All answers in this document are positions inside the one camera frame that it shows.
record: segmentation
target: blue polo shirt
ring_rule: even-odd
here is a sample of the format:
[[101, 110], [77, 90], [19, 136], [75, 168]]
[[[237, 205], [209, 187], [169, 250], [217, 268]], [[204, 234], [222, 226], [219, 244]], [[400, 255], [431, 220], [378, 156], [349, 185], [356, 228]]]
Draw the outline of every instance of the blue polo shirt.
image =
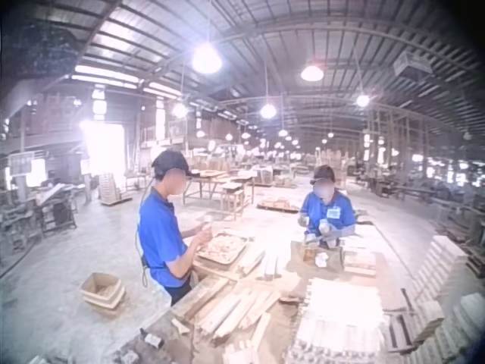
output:
[[300, 212], [306, 214], [310, 220], [305, 234], [315, 234], [317, 237], [321, 236], [318, 230], [321, 219], [326, 218], [329, 224], [338, 230], [356, 223], [350, 200], [337, 190], [328, 205], [325, 205], [314, 192], [310, 192], [306, 196]]
[[164, 287], [181, 287], [186, 280], [175, 278], [166, 264], [187, 251], [174, 212], [174, 204], [155, 189], [139, 210], [139, 242], [149, 264], [150, 275]]

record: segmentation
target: floor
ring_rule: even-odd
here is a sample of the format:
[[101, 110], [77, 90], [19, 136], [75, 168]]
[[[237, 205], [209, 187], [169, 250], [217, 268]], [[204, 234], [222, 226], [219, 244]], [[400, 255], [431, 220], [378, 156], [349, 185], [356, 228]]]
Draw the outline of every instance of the floor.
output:
[[[257, 187], [255, 200], [284, 196], [300, 206], [310, 186], [307, 177], [297, 182], [296, 189]], [[414, 200], [380, 199], [354, 184], [348, 191], [354, 207], [367, 210], [385, 236], [388, 245], [380, 249], [399, 283], [405, 284], [434, 234], [429, 208]], [[168, 308], [165, 292], [142, 285], [134, 241], [141, 193], [133, 197], [113, 207], [101, 206], [96, 199], [80, 207], [77, 229], [44, 239], [0, 281], [1, 363], [25, 363], [38, 353], [73, 355], [78, 364], [110, 362], [114, 350]], [[218, 203], [189, 200], [182, 206], [180, 197], [173, 201], [181, 230], [198, 224], [206, 213], [224, 218], [217, 212]], [[284, 245], [302, 233], [295, 215], [253, 206], [246, 208], [240, 226]], [[127, 289], [116, 316], [100, 315], [81, 299], [80, 286], [94, 271], [120, 277]], [[478, 289], [470, 277], [456, 295]]]

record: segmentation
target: name tag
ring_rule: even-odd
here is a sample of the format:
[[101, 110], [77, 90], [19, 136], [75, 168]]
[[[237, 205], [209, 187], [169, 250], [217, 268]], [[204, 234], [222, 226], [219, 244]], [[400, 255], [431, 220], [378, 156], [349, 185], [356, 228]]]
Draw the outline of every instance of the name tag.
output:
[[327, 218], [340, 218], [340, 207], [333, 207], [327, 210]]

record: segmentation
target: man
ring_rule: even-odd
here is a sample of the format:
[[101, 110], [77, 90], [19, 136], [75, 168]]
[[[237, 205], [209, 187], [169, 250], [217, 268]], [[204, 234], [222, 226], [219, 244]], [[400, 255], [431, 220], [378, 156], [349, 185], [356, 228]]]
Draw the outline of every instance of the man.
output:
[[305, 242], [326, 248], [339, 245], [339, 238], [354, 234], [355, 216], [350, 200], [335, 189], [335, 174], [328, 165], [315, 169], [313, 192], [303, 202], [298, 223], [307, 228]]
[[[190, 292], [190, 271], [196, 250], [212, 238], [203, 224], [180, 232], [170, 195], [180, 195], [190, 174], [182, 153], [165, 150], [153, 161], [155, 186], [139, 212], [138, 235], [152, 278], [172, 297], [172, 306]], [[183, 242], [194, 236], [189, 247]]]

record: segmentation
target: baseball cap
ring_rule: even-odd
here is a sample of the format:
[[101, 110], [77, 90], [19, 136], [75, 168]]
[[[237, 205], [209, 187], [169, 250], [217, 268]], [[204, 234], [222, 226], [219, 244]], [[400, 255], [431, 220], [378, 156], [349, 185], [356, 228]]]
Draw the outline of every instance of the baseball cap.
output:
[[315, 184], [315, 182], [320, 180], [331, 181], [335, 183], [335, 173], [329, 165], [321, 165], [314, 170], [313, 179], [310, 184]]
[[156, 177], [163, 177], [172, 168], [185, 172], [186, 176], [192, 176], [189, 164], [181, 152], [167, 149], [158, 155], [152, 163]]

